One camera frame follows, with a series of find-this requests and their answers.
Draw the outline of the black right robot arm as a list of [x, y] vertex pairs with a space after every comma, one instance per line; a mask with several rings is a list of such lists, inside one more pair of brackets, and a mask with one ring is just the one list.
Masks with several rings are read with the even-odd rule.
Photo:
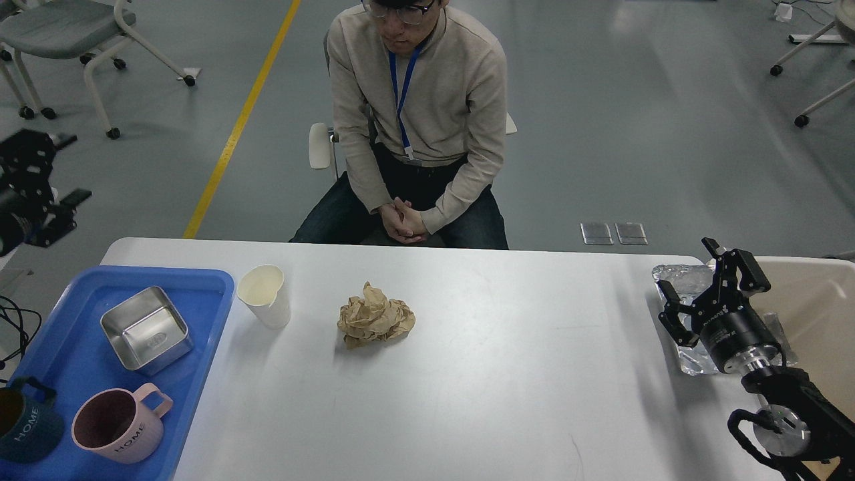
[[736, 373], [745, 391], [764, 406], [752, 413], [736, 409], [727, 429], [758, 463], [786, 480], [815, 480], [808, 462], [839, 463], [830, 480], [853, 479], [853, 422], [822, 395], [806, 371], [787, 363], [750, 298], [772, 289], [754, 256], [725, 249], [714, 238], [702, 244], [715, 263], [711, 284], [684, 304], [669, 281], [657, 286], [665, 296], [659, 320], [675, 344], [701, 343], [721, 373]]

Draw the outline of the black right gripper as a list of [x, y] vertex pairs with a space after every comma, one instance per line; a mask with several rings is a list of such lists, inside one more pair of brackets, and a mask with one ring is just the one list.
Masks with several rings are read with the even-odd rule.
[[[782, 355], [782, 345], [752, 309], [749, 297], [769, 292], [772, 284], [751, 252], [724, 249], [709, 237], [701, 243], [715, 261], [711, 286], [685, 305], [669, 281], [656, 281], [665, 296], [660, 322], [678, 346], [694, 348], [700, 339], [721, 373], [745, 373], [757, 360], [769, 365]], [[692, 317], [692, 331], [680, 313]]]

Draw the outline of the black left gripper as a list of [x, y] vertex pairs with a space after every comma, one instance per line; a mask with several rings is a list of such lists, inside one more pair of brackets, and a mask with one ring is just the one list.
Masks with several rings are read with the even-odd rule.
[[[77, 141], [75, 134], [43, 133], [21, 129], [1, 143], [2, 204], [1, 256], [19, 245], [48, 249], [77, 227], [80, 204], [91, 198], [90, 190], [77, 188], [54, 201], [49, 177], [56, 153]], [[48, 191], [45, 198], [28, 200], [16, 191]]]

